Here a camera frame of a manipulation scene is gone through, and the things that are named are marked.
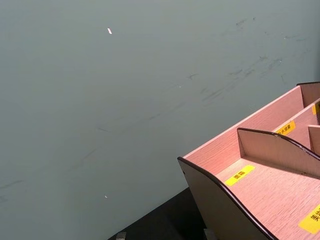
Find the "gray-green wall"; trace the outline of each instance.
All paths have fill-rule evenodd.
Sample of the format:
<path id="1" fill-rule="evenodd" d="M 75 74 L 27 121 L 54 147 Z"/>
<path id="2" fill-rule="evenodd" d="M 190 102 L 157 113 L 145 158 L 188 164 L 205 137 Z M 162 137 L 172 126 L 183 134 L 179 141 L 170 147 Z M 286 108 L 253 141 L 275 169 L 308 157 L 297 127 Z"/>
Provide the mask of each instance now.
<path id="1" fill-rule="evenodd" d="M 317 80 L 317 2 L 1 0 L 0 239 L 105 240 L 186 188 L 177 156 Z"/>

